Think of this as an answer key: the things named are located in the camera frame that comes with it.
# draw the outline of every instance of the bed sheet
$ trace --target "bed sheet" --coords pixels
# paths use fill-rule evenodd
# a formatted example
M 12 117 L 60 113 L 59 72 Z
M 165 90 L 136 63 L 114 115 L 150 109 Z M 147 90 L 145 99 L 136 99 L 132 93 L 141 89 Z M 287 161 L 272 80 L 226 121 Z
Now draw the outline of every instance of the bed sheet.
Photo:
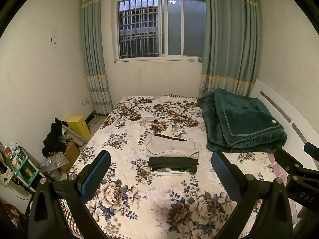
M 149 132 L 197 141 L 197 173 L 189 177 L 151 174 L 144 139 Z M 213 238 L 230 216 L 236 202 L 228 197 L 205 148 L 206 129 L 196 98 L 143 96 L 124 98 L 81 152 L 70 172 L 79 173 L 101 150 L 112 163 L 87 208 L 109 238 Z M 283 176 L 267 153 L 225 153 L 242 172 L 259 180 Z M 242 235 L 253 225 L 257 202 Z M 62 208 L 69 219 L 65 201 Z M 69 224 L 80 236 L 75 224 Z

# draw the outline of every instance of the headboard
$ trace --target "headboard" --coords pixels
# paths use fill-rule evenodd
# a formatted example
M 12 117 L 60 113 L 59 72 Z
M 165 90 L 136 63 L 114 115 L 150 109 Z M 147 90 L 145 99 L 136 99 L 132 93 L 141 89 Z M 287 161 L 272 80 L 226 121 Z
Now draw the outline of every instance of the headboard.
M 250 97 L 260 99 L 284 127 L 288 139 L 283 149 L 303 164 L 304 168 L 319 169 L 319 163 L 303 151 L 306 142 L 319 147 L 319 136 L 309 122 L 285 98 L 257 79 Z

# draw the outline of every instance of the yellow box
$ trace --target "yellow box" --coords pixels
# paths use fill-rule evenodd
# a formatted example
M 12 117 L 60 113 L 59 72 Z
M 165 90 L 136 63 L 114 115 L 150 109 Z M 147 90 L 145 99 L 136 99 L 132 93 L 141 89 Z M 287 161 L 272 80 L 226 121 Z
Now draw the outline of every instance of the yellow box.
M 66 120 L 69 125 L 69 129 L 73 130 L 76 134 L 88 140 L 91 137 L 90 131 L 87 128 L 87 124 L 83 116 L 69 116 Z

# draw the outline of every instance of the beige wall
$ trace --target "beige wall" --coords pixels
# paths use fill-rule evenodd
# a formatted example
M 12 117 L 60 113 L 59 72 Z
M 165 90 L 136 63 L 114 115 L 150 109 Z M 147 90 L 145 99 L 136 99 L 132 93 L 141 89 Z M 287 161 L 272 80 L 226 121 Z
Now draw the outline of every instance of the beige wall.
M 259 0 L 258 79 L 288 100 L 319 133 L 319 36 L 293 0 Z
M 104 61 L 113 105 L 125 96 L 177 94 L 197 96 L 200 62 L 147 60 L 114 63 L 112 0 L 101 0 Z
M 92 112 L 80 32 L 81 0 L 28 0 L 0 39 L 0 140 L 42 163 L 57 117 Z M 51 44 L 55 36 L 57 44 Z

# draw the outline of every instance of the green curtain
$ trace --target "green curtain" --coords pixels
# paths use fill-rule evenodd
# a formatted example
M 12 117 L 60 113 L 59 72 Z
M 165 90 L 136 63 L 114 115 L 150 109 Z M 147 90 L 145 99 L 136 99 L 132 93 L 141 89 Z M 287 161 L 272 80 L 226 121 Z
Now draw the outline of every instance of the green curtain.
M 81 28 L 87 81 L 95 111 L 107 115 L 113 106 L 103 58 L 101 0 L 82 0 Z
M 249 95 L 256 81 L 259 39 L 257 0 L 206 0 L 199 97 L 217 88 Z

